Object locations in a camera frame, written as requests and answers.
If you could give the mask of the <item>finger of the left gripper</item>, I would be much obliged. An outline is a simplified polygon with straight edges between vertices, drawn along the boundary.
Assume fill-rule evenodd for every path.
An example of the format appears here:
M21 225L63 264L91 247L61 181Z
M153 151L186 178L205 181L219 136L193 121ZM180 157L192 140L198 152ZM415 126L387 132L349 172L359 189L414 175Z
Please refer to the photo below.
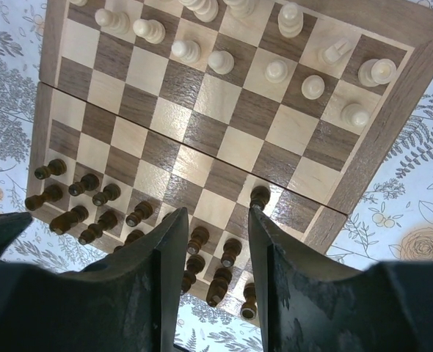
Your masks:
M32 215L29 212L0 213L0 257L31 223Z

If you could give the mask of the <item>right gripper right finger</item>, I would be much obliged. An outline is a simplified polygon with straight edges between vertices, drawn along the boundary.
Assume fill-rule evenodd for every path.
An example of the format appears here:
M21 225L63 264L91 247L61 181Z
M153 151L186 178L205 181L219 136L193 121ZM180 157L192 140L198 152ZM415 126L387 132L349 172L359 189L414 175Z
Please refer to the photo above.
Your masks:
M358 271L248 216L265 351L433 351L433 261Z

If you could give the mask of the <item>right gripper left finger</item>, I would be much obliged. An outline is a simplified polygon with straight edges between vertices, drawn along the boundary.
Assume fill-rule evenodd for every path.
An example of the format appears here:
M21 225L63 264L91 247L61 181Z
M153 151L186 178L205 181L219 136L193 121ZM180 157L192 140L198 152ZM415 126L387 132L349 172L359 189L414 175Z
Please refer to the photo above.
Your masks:
M0 259L0 351L175 351L188 212L81 271Z

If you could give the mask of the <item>wooden chess board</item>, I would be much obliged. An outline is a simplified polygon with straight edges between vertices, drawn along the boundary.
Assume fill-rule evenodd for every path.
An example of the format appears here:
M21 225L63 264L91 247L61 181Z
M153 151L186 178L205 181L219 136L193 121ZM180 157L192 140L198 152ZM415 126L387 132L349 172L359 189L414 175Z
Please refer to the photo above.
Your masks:
M334 66L319 50L342 37ZM377 87L362 63L390 59ZM385 157L404 140L433 158L433 129L404 126L433 77L433 10L409 1L49 1L27 188L33 215L110 252L167 214L189 214L189 256L205 298L238 315L252 276L250 195L325 253ZM423 105L433 117L433 99ZM34 171L62 159L67 171Z

